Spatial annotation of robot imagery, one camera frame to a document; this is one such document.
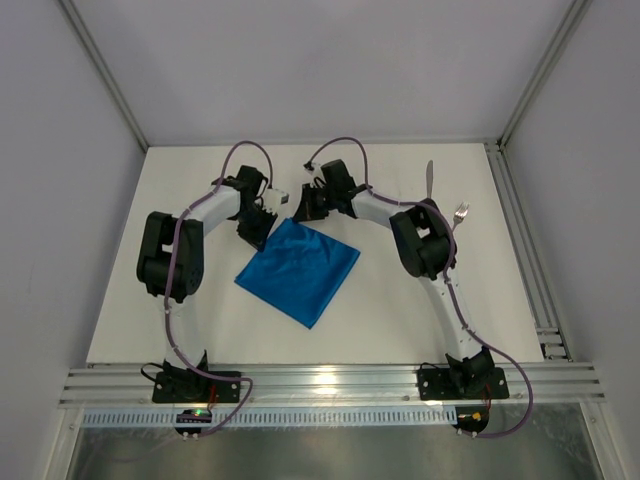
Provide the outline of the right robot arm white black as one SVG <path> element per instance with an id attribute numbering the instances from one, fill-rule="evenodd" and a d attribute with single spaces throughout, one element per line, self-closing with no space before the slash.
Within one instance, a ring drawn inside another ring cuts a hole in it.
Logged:
<path id="1" fill-rule="evenodd" d="M 293 219 L 326 218 L 338 211 L 388 228 L 405 271 L 425 290 L 445 339 L 444 366 L 428 362 L 416 372 L 422 400 L 507 399 L 504 370 L 495 365 L 490 347 L 475 334 L 456 277 L 457 246 L 452 229 L 430 199 L 391 200 L 366 185 L 357 185 L 343 161 L 320 167 L 321 177 L 302 186 Z"/>

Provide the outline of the blue cloth napkin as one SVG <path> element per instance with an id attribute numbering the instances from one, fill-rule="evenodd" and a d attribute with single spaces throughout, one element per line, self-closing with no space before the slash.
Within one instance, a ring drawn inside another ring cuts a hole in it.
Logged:
<path id="1" fill-rule="evenodd" d="M 287 218 L 235 283 L 311 329 L 359 257 L 359 250 Z"/>

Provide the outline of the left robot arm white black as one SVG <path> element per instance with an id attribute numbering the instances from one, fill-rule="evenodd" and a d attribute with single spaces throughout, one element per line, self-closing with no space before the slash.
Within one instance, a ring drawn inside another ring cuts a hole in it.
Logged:
<path id="1" fill-rule="evenodd" d="M 242 374 L 210 371 L 201 338 L 195 295 L 205 276 L 205 239 L 221 223 L 234 221 L 240 239 L 261 252 L 288 200 L 258 169 L 243 165 L 237 175 L 214 181 L 182 213 L 148 215 L 136 276 L 159 302 L 167 341 L 153 402 L 240 402 Z"/>

